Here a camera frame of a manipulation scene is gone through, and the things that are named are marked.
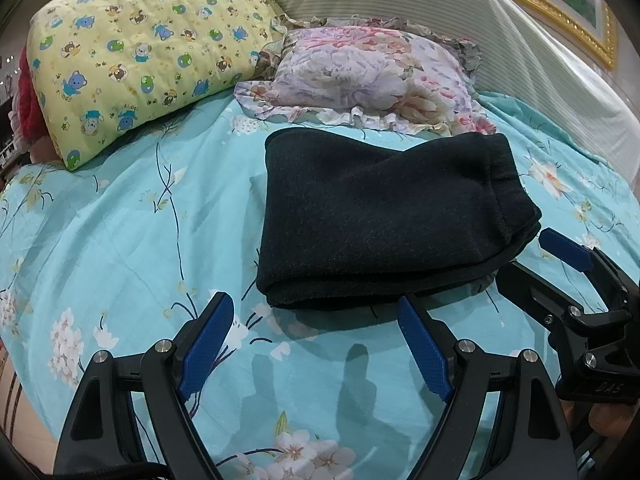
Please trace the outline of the right hand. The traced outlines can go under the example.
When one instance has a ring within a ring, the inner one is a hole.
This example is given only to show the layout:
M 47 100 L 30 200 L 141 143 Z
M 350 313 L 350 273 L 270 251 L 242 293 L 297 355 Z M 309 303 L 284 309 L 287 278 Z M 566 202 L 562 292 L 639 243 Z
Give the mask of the right hand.
M 630 427 L 639 404 L 594 404 L 589 413 L 589 423 L 596 434 L 620 442 Z

